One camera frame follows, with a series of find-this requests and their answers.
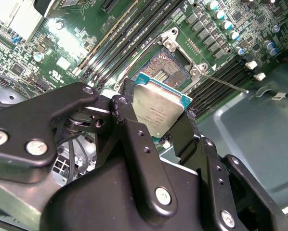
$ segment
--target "mounting hole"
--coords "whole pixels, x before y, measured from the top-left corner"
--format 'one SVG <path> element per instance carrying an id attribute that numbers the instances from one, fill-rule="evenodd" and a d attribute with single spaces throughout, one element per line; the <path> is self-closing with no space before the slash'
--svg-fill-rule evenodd
<path id="1" fill-rule="evenodd" d="M 139 132 L 138 132 L 138 135 L 139 135 L 139 136 L 144 136 L 144 132 L 139 131 Z"/>
<path id="2" fill-rule="evenodd" d="M 123 98 L 123 97 L 120 97 L 118 100 L 121 101 L 124 104 L 128 104 L 127 100 L 125 98 Z"/>
<path id="3" fill-rule="evenodd" d="M 103 119 L 97 119 L 96 120 L 96 128 L 101 128 L 104 124 L 104 120 Z"/>
<path id="4" fill-rule="evenodd" d="M 219 182 L 219 184 L 221 184 L 221 185 L 223 185 L 223 184 L 224 184 L 224 182 L 223 182 L 223 180 L 222 180 L 222 179 L 218 179 L 218 182 Z"/>
<path id="5" fill-rule="evenodd" d="M 150 149 L 148 147 L 145 147 L 143 150 L 145 153 L 150 153 Z"/>

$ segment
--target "white label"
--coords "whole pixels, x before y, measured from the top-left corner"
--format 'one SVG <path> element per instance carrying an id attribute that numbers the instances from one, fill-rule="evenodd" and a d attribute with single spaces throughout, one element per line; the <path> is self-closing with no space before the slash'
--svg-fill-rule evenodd
<path id="1" fill-rule="evenodd" d="M 57 61 L 56 65 L 60 66 L 61 68 L 63 68 L 66 71 L 70 67 L 71 63 L 68 62 L 68 60 L 62 56 Z"/>
<path id="2" fill-rule="evenodd" d="M 278 101 L 279 101 L 279 100 L 285 98 L 285 95 L 286 95 L 286 93 L 278 92 L 277 95 L 275 95 L 275 96 L 272 98 L 272 100 L 278 100 Z"/>

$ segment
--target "motherboard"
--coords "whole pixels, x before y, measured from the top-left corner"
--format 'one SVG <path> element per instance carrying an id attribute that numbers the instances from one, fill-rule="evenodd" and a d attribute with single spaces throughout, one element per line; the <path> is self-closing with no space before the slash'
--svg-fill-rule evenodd
<path id="1" fill-rule="evenodd" d="M 238 93 L 205 75 L 245 87 L 288 53 L 288 0 L 0 2 L 0 76 L 31 97 L 75 81 L 118 91 L 142 72 L 199 119 Z"/>

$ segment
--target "chip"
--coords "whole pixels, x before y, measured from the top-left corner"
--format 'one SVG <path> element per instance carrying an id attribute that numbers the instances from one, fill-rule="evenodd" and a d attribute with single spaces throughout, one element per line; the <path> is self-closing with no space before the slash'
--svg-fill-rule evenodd
<path id="1" fill-rule="evenodd" d="M 198 37 L 199 37 L 200 39 L 204 39 L 204 38 L 207 37 L 207 35 L 209 35 L 209 32 L 208 32 L 207 29 L 204 29 L 204 30 L 202 30 L 202 31 L 199 33 Z"/>
<path id="2" fill-rule="evenodd" d="M 21 67 L 19 64 L 15 63 L 13 67 L 11 68 L 11 71 L 15 73 L 16 75 L 20 76 L 22 72 L 24 71 L 24 68 Z"/>
<path id="3" fill-rule="evenodd" d="M 205 41 L 203 43 L 206 44 L 206 46 L 209 46 L 214 41 L 215 41 L 215 39 L 212 36 L 209 36 L 207 39 L 205 39 Z"/>
<path id="4" fill-rule="evenodd" d="M 255 51 L 258 51 L 259 48 L 261 48 L 261 47 L 259 46 L 259 44 L 255 44 L 255 45 L 253 46 L 253 49 L 254 49 Z"/>
<path id="5" fill-rule="evenodd" d="M 242 15 L 241 15 L 241 13 L 240 13 L 239 11 L 233 15 L 233 18 L 234 18 L 236 21 L 238 21 L 239 19 L 241 19 L 241 17 L 242 17 Z"/>
<path id="6" fill-rule="evenodd" d="M 197 16 L 192 13 L 189 17 L 187 17 L 186 22 L 188 24 L 193 24 L 197 20 Z"/>
<path id="7" fill-rule="evenodd" d="M 208 50 L 210 50 L 212 53 L 214 53 L 216 50 L 218 50 L 220 48 L 220 46 L 218 45 L 218 43 L 214 43 L 211 45 L 211 47 L 208 48 Z"/>
<path id="8" fill-rule="evenodd" d="M 216 59 L 220 59 L 224 54 L 224 50 L 219 50 L 213 56 L 215 56 Z"/>
<path id="9" fill-rule="evenodd" d="M 204 25 L 202 24 L 202 22 L 198 21 L 198 22 L 192 27 L 192 29 L 193 29 L 195 32 L 198 32 L 198 31 L 200 31 L 203 27 L 204 27 Z"/>
<path id="10" fill-rule="evenodd" d="M 258 18 L 258 23 L 262 24 L 263 22 L 265 22 L 265 16 L 262 15 L 261 17 Z"/>

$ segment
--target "black connector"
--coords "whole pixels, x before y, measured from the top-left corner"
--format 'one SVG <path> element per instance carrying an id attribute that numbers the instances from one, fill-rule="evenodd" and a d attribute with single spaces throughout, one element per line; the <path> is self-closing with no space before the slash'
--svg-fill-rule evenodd
<path id="1" fill-rule="evenodd" d="M 110 11 L 115 7 L 115 5 L 118 3 L 119 0 L 105 0 L 105 2 L 102 4 L 101 9 L 105 13 L 110 13 Z"/>

